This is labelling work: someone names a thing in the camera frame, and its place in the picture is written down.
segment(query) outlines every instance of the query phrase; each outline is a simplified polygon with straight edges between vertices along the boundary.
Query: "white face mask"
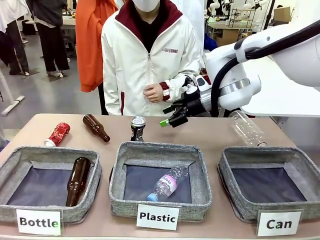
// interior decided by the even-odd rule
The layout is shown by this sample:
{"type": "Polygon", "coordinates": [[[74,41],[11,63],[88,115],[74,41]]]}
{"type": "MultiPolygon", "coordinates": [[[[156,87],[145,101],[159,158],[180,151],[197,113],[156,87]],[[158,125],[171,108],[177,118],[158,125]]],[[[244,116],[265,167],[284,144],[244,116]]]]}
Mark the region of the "white face mask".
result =
{"type": "Polygon", "coordinates": [[[143,12],[151,12],[156,8],[160,0],[132,0],[134,5],[143,12]]]}

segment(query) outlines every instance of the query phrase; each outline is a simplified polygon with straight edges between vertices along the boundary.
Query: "can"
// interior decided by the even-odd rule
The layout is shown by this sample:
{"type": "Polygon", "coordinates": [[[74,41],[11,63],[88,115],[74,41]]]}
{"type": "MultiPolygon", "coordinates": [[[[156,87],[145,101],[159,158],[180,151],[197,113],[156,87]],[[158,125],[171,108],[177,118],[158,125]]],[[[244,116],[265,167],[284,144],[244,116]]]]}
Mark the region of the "can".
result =
{"type": "Polygon", "coordinates": [[[62,139],[69,133],[69,131],[69,124],[65,122],[59,123],[55,127],[51,136],[48,139],[44,140],[44,145],[46,147],[57,147],[61,143],[62,139]]]}
{"type": "Polygon", "coordinates": [[[144,142],[142,135],[146,126],[146,119],[142,116],[135,116],[131,119],[131,141],[144,142]]]}

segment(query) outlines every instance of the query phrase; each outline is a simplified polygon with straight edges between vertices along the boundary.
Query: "hand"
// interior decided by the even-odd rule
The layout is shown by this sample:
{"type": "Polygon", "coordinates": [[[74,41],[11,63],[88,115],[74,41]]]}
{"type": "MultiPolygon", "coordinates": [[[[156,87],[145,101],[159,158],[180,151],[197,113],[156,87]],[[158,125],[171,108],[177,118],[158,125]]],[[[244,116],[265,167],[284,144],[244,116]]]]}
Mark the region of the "hand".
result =
{"type": "Polygon", "coordinates": [[[149,102],[156,104],[164,99],[164,91],[159,83],[151,84],[143,90],[149,102]]]}

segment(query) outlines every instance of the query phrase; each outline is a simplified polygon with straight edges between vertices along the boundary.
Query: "gray fabric bin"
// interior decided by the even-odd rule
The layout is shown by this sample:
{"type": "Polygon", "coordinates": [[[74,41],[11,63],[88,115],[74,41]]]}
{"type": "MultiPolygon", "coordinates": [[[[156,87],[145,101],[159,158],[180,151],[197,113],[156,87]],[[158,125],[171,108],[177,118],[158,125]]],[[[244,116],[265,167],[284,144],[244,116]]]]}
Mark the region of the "gray fabric bin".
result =
{"type": "Polygon", "coordinates": [[[200,222],[212,203],[202,152],[188,145],[127,141],[116,155],[109,187],[112,213],[137,217],[138,205],[180,208],[179,221],[200,222]],[[189,178],[166,202],[147,201],[156,182],[172,167],[188,167],[189,178]]]}
{"type": "Polygon", "coordinates": [[[320,217],[320,171],[291,147],[228,147],[218,171],[235,215],[256,223],[259,211],[300,210],[302,219],[320,217]]]}
{"type": "Polygon", "coordinates": [[[16,209],[62,211],[64,223],[79,223],[90,209],[100,183],[99,154],[64,147],[22,146],[0,167],[0,221],[17,221],[16,209]],[[79,157],[91,160],[85,192],[66,207],[67,183],[79,157]]]}

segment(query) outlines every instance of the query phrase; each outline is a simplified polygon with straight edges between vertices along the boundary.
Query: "brown glass bottle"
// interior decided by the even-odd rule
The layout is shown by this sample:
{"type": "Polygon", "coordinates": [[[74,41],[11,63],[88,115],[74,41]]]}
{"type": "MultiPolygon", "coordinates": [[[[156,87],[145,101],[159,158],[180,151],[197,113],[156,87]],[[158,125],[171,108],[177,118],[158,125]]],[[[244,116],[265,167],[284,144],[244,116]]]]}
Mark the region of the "brown glass bottle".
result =
{"type": "Polygon", "coordinates": [[[110,137],[105,131],[104,126],[91,114],[87,114],[83,117],[83,123],[91,129],[94,135],[99,136],[106,143],[110,141],[110,137]]]}
{"type": "Polygon", "coordinates": [[[90,166],[91,161],[85,157],[79,157],[74,161],[72,172],[66,186],[68,190],[66,207],[74,207],[78,204],[81,194],[86,189],[90,166]]]}

